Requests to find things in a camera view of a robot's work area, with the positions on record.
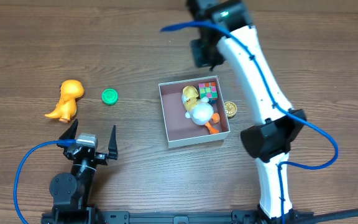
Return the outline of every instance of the yellow round object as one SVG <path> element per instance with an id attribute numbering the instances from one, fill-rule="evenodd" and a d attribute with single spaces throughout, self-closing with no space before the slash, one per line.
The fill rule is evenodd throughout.
<path id="1" fill-rule="evenodd" d="M 224 109 L 226 110 L 227 118 L 232 118 L 237 113 L 237 106 L 231 101 L 224 102 Z"/>

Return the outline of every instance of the green round object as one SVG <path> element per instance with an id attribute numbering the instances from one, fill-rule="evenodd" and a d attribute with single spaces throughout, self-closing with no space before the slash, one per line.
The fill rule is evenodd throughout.
<path id="1" fill-rule="evenodd" d="M 118 101 L 118 93 L 112 88 L 105 89 L 102 93 L 102 100 L 107 105 L 115 105 Z"/>

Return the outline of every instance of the orange dinosaur toy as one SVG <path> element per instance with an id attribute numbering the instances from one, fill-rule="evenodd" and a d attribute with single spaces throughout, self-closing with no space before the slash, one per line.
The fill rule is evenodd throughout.
<path id="1" fill-rule="evenodd" d="M 67 123 L 77 112 L 75 99 L 84 94 L 82 84 L 77 80 L 66 80 L 60 87 L 60 100 L 56 104 L 56 109 L 47 118 L 59 118 L 59 121 Z"/>

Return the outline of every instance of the stuffed animal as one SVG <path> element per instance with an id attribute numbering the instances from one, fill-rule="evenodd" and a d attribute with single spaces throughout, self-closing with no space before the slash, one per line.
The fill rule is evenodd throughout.
<path id="1" fill-rule="evenodd" d="M 219 133 L 219 130 L 213 128 L 209 123 L 211 119 L 213 123 L 218 123 L 220 121 L 219 114 L 214 113 L 214 108 L 208 103 L 208 97 L 199 100 L 198 96 L 198 91 L 194 86 L 184 87 L 181 100 L 187 110 L 186 118 L 191 118 L 198 125 L 205 125 L 210 134 Z"/>
<path id="2" fill-rule="evenodd" d="M 67 123 L 77 112 L 75 99 L 84 94 L 82 84 L 77 80 L 66 80 L 60 87 L 60 100 L 56 104 L 56 109 L 47 118 L 59 118 L 59 121 Z"/>

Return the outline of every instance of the colorful cube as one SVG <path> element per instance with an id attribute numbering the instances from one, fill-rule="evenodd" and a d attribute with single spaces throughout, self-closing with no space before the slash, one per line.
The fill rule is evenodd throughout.
<path id="1" fill-rule="evenodd" d="M 218 99 L 218 91 L 216 91 L 215 82 L 200 83 L 198 84 L 198 90 L 200 92 L 200 99 L 207 96 L 209 103 L 215 103 Z"/>

